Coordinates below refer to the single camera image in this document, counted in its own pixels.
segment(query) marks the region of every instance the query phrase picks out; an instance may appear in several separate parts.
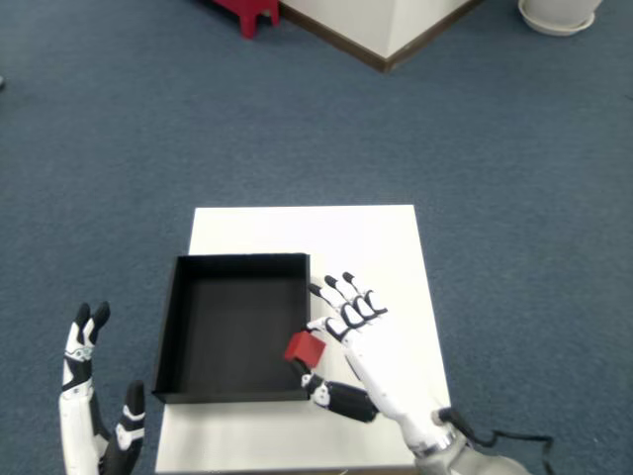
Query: cable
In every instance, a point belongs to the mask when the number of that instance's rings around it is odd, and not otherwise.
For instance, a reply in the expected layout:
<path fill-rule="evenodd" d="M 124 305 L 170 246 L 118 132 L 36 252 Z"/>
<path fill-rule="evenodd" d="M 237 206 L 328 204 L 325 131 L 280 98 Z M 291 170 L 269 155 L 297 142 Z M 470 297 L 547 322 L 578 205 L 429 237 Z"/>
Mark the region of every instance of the cable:
<path fill-rule="evenodd" d="M 551 435 L 533 435 L 494 429 L 492 430 L 493 436 L 488 440 L 484 440 L 475 435 L 475 432 L 468 425 L 462 415 L 453 408 L 440 409 L 437 412 L 437 417 L 444 423 L 451 423 L 457 430 L 465 435 L 466 438 L 481 447 L 494 447 L 497 444 L 499 437 L 511 438 L 514 440 L 525 440 L 528 442 L 541 442 L 543 443 L 541 461 L 543 462 L 545 473 L 547 473 L 547 475 L 556 475 L 552 465 L 550 464 L 550 451 L 552 450 L 552 445 L 554 445 L 554 437 Z"/>

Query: white table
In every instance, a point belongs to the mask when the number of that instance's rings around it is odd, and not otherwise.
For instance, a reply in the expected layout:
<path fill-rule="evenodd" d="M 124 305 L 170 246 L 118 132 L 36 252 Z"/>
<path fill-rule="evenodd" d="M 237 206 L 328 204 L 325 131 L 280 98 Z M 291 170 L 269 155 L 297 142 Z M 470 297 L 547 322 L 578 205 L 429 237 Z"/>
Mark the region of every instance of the white table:
<path fill-rule="evenodd" d="M 403 344 L 420 369 L 412 391 L 449 405 L 413 206 L 199 208 L 190 254 L 305 252 L 312 278 L 348 270 L 376 289 L 402 321 Z M 312 298 L 312 318 L 329 315 Z M 316 369 L 358 385 L 336 342 Z M 166 405 L 156 472 L 409 467 L 398 426 L 368 425 L 308 401 Z"/>

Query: gray carpet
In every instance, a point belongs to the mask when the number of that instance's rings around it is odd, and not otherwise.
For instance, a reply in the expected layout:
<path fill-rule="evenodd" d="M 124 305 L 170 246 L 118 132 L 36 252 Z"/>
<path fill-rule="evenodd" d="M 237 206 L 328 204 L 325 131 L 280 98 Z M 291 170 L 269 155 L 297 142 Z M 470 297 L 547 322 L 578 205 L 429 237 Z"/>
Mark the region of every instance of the gray carpet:
<path fill-rule="evenodd" d="M 63 471 L 81 301 L 112 304 L 107 423 L 130 380 L 150 384 L 195 207 L 394 203 L 416 205 L 473 425 L 552 433 L 560 474 L 630 472 L 633 3 L 566 40 L 514 3 L 488 0 L 380 75 L 287 22 L 243 41 L 194 0 L 2 2 L 2 472 Z M 153 471 L 160 412 L 150 397 L 136 473 Z M 542 473 L 537 446 L 500 449 Z"/>

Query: robotic arm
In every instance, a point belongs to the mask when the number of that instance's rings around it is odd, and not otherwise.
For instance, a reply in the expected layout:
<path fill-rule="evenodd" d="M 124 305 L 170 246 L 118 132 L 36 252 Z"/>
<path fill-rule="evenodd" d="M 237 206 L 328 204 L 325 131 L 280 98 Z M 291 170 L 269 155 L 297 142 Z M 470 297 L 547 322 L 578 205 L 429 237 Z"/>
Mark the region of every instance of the robotic arm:
<path fill-rule="evenodd" d="M 92 381 L 92 352 L 101 327 L 110 317 L 107 303 L 90 315 L 83 304 L 70 326 L 63 356 L 59 396 L 61 443 L 67 475 L 129 475 L 144 436 L 141 381 L 128 387 L 123 413 L 112 436 L 105 429 Z"/>
<path fill-rule="evenodd" d="M 362 422 L 378 412 L 399 424 L 415 464 L 427 475 L 529 475 L 517 462 L 474 450 L 466 436 L 446 421 L 446 410 L 428 394 L 412 394 L 407 367 L 396 339 L 394 318 L 377 294 L 356 277 L 325 277 L 324 287 L 311 284 L 336 318 L 308 324 L 308 330 L 327 332 L 343 346 L 352 371 L 366 391 L 325 381 L 308 369 L 302 384 L 321 407 Z"/>

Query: open box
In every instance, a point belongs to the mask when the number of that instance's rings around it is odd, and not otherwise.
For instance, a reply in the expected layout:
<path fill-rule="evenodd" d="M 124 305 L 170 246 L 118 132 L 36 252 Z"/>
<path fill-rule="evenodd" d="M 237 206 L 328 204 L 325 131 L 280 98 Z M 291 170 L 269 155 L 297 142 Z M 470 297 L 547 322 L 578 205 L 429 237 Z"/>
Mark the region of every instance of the open box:
<path fill-rule="evenodd" d="M 153 394 L 163 403 L 307 398 L 284 360 L 310 320 L 306 254 L 179 256 Z"/>

